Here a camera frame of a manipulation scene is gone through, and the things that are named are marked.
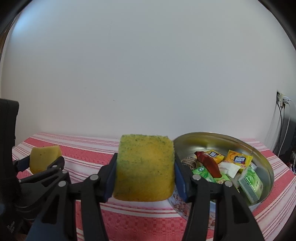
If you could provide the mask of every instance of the sponge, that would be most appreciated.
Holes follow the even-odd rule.
[[[30,171],[33,174],[45,171],[61,155],[59,146],[33,147],[30,154]]]
[[[168,137],[123,135],[113,196],[138,202],[169,198],[175,186],[174,161],[174,146]]]

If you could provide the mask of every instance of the metal pin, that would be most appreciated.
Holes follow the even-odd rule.
[[[62,187],[64,187],[66,184],[67,184],[66,181],[60,181],[58,185],[59,185],[59,187],[62,188]]]
[[[98,180],[98,178],[99,178],[99,176],[97,174],[93,174],[93,175],[90,176],[89,179],[92,180],[92,181],[95,181],[95,180]]]
[[[232,182],[231,181],[225,181],[224,182],[226,187],[232,187]]]
[[[196,181],[199,181],[202,177],[201,177],[200,175],[198,175],[198,174],[194,174],[194,175],[192,176],[192,178],[193,178],[194,180],[196,180]]]

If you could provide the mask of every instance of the wall socket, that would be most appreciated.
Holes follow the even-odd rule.
[[[279,106],[281,108],[284,107],[284,105],[283,105],[283,96],[284,95],[281,92],[279,92],[279,91],[276,92],[276,102],[279,104]]]

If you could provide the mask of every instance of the green package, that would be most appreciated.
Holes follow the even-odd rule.
[[[199,167],[197,169],[194,169],[193,174],[198,174],[204,179],[206,179],[208,182],[215,183],[215,179],[212,177],[212,175],[209,173],[209,171],[205,167]]]
[[[263,183],[251,166],[243,171],[239,179],[239,184],[251,203],[260,199]]]
[[[223,184],[225,181],[230,181],[226,174],[222,173],[222,177],[214,178],[216,183]]]

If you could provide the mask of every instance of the table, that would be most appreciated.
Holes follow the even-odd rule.
[[[242,141],[259,150],[270,162],[274,171],[274,187],[268,198],[253,211],[266,241],[272,241],[283,228],[296,205],[296,176],[272,151],[255,139]],[[109,163],[118,150],[117,139],[59,135],[39,132],[14,147],[13,159],[28,156],[32,147],[60,145],[65,158],[65,169],[72,183],[81,182],[98,173]],[[27,169],[19,179],[30,176]],[[161,202],[124,202],[110,198],[101,204],[108,237],[112,241],[180,241],[186,221],[170,206]],[[76,202],[78,240],[84,240],[80,202]],[[212,240],[213,230],[208,230],[207,240]]]

